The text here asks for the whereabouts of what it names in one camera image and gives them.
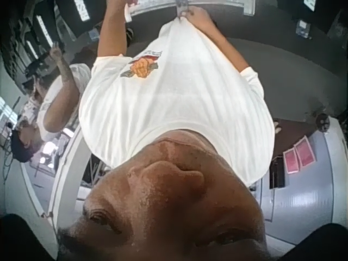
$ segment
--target pink card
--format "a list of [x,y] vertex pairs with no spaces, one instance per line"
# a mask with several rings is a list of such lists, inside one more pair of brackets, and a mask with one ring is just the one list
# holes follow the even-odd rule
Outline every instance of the pink card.
[[294,148],[291,148],[283,153],[287,173],[297,173],[300,171],[299,161]]
[[300,159],[301,167],[306,167],[315,162],[315,156],[308,138],[304,136],[298,143],[294,145],[296,153]]

